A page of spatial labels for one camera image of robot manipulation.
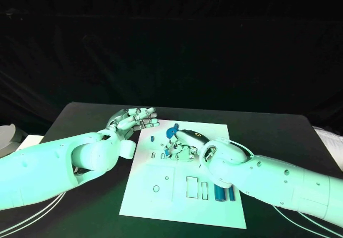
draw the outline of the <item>white robotic arm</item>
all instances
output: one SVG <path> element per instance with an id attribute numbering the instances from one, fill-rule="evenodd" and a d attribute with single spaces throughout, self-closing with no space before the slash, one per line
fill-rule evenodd
<path id="1" fill-rule="evenodd" d="M 194 155 L 200 155 L 202 169 L 218 186 L 230 188 L 236 185 L 243 193 L 266 203 L 310 214 L 343 227 L 342 179 L 267 156 L 247 156 L 230 139 L 210 141 L 195 131 L 179 131 L 171 144 L 178 145 L 169 145 L 168 149 L 179 160 L 192 160 Z M 182 158 L 174 149 L 185 146 L 191 155 Z"/>
<path id="2" fill-rule="evenodd" d="M 156 109 L 122 110 L 107 128 L 37 146 L 0 159 L 0 210 L 55 197 L 113 169 L 119 156 L 132 159 L 136 130 L 159 126 Z"/>

